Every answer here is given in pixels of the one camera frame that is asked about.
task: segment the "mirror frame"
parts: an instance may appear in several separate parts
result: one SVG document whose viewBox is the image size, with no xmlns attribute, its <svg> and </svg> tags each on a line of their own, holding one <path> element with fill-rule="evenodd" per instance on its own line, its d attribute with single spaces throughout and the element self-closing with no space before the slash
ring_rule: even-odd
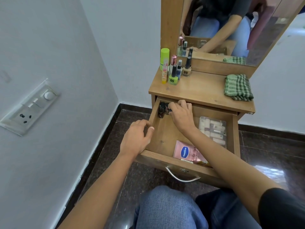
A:
<svg viewBox="0 0 305 229">
<path fill-rule="evenodd" d="M 176 54 L 177 51 L 177 42 L 180 32 L 183 1 L 184 0 L 161 0 L 160 48 L 169 48 L 170 58 L 172 55 Z M 302 1 L 302 4 L 297 8 L 297 10 L 294 12 L 292 17 L 288 19 L 288 23 L 281 31 L 281 33 L 278 35 L 276 40 L 269 47 L 269 49 L 262 57 L 258 65 L 249 66 L 249 65 L 240 65 L 240 64 L 192 58 L 192 70 L 212 73 L 212 74 L 220 74 L 220 75 L 245 74 L 248 78 L 250 78 L 304 5 L 305 5 L 305 0 Z M 178 59 L 181 59 L 182 64 L 185 64 L 186 62 L 185 57 L 178 57 Z"/>
</svg>

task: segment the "person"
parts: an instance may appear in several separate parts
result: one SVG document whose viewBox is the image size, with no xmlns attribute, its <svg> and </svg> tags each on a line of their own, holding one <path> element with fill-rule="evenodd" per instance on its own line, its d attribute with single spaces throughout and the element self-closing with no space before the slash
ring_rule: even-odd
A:
<svg viewBox="0 0 305 229">
<path fill-rule="evenodd" d="M 190 140 L 232 189 L 200 195 L 158 186 L 146 193 L 135 210 L 134 225 L 142 228 L 303 228 L 305 206 L 253 166 L 205 136 L 195 127 L 192 105 L 171 102 L 177 129 Z M 78 201 L 59 229 L 103 228 L 136 156 L 149 144 L 154 128 L 144 136 L 147 120 L 133 122 L 120 153 Z"/>
<path fill-rule="evenodd" d="M 202 48 L 209 53 L 225 40 L 236 41 L 232 56 L 247 57 L 251 20 L 246 16 L 252 0 L 184 0 L 180 34 L 211 38 Z M 192 29 L 193 12 L 202 6 Z"/>
</svg>

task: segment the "wooden drawer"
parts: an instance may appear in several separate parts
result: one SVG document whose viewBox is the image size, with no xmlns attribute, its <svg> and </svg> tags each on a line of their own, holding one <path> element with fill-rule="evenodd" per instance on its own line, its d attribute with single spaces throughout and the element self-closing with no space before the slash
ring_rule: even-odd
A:
<svg viewBox="0 0 305 229">
<path fill-rule="evenodd" d="M 204 167 L 189 162 L 173 158 L 176 141 L 182 141 L 191 144 L 176 128 L 170 115 L 164 118 L 158 117 L 158 108 L 160 102 L 177 102 L 164 97 L 157 97 L 149 121 L 155 128 L 154 135 L 150 144 L 137 157 L 137 162 L 152 166 L 158 169 L 170 169 L 174 174 L 184 175 L 193 180 L 200 178 L 198 181 L 204 182 L 216 187 L 228 187 L 227 183 L 219 177 L 213 168 Z M 227 122 L 227 149 L 240 157 L 238 120 L 237 112 L 223 110 L 214 107 L 208 107 L 193 104 L 193 117 L 196 127 L 198 127 L 200 116 L 211 117 Z"/>
</svg>

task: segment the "blue jeans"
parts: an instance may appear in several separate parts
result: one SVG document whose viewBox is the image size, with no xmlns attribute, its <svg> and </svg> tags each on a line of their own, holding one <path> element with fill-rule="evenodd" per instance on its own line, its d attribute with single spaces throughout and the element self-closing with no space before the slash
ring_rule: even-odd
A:
<svg viewBox="0 0 305 229">
<path fill-rule="evenodd" d="M 135 210 L 135 229 L 261 229 L 232 190 L 219 189 L 194 201 L 186 193 L 158 186 Z"/>
<path fill-rule="evenodd" d="M 226 23 L 227 21 L 219 22 L 217 19 L 208 19 L 198 16 L 192 26 L 190 36 L 213 38 L 219 29 Z M 232 56 L 245 58 L 248 56 L 249 50 L 247 50 L 247 44 L 250 36 L 250 24 L 250 19 L 245 16 L 235 32 L 227 38 L 236 41 Z"/>
</svg>

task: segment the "drawer handle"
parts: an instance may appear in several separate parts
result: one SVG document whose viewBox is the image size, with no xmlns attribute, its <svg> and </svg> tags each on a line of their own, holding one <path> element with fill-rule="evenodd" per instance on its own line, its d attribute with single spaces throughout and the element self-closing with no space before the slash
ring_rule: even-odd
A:
<svg viewBox="0 0 305 229">
<path fill-rule="evenodd" d="M 177 178 L 177 177 L 170 171 L 169 168 L 167 168 L 167 167 L 165 167 L 165 168 L 166 168 L 167 171 L 170 173 L 170 175 L 173 176 L 174 179 L 176 179 L 176 180 L 178 180 L 178 181 L 180 181 L 180 182 L 188 183 L 188 182 L 193 182 L 193 181 L 196 181 L 196 180 L 200 179 L 200 178 L 197 177 L 197 178 L 194 178 L 194 179 L 192 179 L 192 180 L 182 180 L 182 179 L 180 179 L 180 178 Z"/>
</svg>

